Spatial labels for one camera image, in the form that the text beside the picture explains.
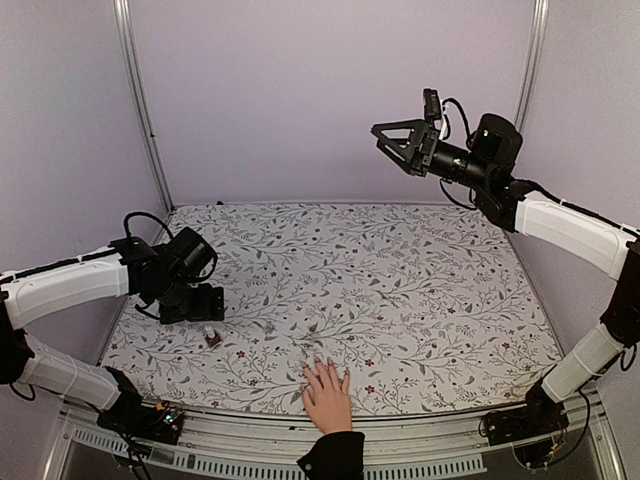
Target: wall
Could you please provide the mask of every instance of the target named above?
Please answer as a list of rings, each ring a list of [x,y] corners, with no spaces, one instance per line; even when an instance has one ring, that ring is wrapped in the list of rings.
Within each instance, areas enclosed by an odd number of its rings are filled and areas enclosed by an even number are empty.
[[[122,236],[128,211],[160,213],[111,2],[4,2],[0,105],[0,269],[90,251]],[[139,232],[148,238],[155,227]],[[94,362],[116,302],[28,330]],[[0,388],[0,478],[41,475],[59,405],[45,392],[27,404]]]
[[[485,111],[513,118],[533,5],[132,2],[174,200],[445,201],[435,179],[405,176],[369,130],[421,117],[427,86],[457,97],[472,127]]]
[[[599,213],[640,225],[640,4],[551,2],[547,38],[516,174]],[[514,238],[569,351],[598,321],[614,288],[603,273],[539,241]],[[599,382],[629,478],[637,454],[638,367]]]

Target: human hand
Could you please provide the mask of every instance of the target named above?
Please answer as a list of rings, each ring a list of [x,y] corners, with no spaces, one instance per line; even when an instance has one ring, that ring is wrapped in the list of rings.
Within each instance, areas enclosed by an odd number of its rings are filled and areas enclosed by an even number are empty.
[[[347,371],[341,381],[333,362],[327,363],[328,369],[321,360],[316,360],[318,376],[309,365],[304,366],[304,374],[310,383],[302,388],[304,408],[323,434],[350,432],[353,430],[349,396],[351,376]]]

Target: floral tablecloth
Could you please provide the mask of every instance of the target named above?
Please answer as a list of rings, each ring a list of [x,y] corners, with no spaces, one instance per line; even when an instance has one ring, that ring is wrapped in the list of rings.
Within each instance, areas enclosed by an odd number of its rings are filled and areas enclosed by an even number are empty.
[[[103,365],[150,398],[300,414],[301,362],[352,373],[361,416],[460,411],[521,400],[560,358],[504,233],[477,212],[408,205],[179,208],[219,254],[223,344],[202,324],[133,309]]]

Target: robotic arm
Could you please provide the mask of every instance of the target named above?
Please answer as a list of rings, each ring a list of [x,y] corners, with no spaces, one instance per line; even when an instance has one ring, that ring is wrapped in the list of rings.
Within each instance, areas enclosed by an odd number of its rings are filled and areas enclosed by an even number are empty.
[[[372,133],[378,148],[405,173],[432,173],[469,187],[474,205],[494,225],[550,242],[618,282],[600,324],[531,387],[526,406],[492,412],[483,420],[491,445],[553,432],[568,426],[562,402],[640,341],[640,231],[567,203],[535,182],[513,178],[522,136],[506,119],[483,115],[462,149],[441,140],[445,117],[437,92],[426,89],[424,120],[378,124]]]
[[[87,255],[0,277],[0,384],[38,386],[101,411],[99,425],[127,435],[176,443],[179,412],[173,407],[142,405],[142,398],[120,371],[93,367],[60,353],[24,332],[31,322],[91,300],[139,295],[137,307],[163,324],[224,318],[221,287],[202,283],[217,261],[215,251],[190,228],[154,247],[131,235]],[[212,263],[210,273],[200,272]],[[159,304],[159,316],[146,312]]]

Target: black sleeve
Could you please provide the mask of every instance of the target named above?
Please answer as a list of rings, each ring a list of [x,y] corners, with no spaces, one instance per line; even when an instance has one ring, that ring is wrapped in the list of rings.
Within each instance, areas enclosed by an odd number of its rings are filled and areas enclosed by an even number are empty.
[[[364,433],[340,432],[325,435],[298,460],[309,480],[360,480]]]

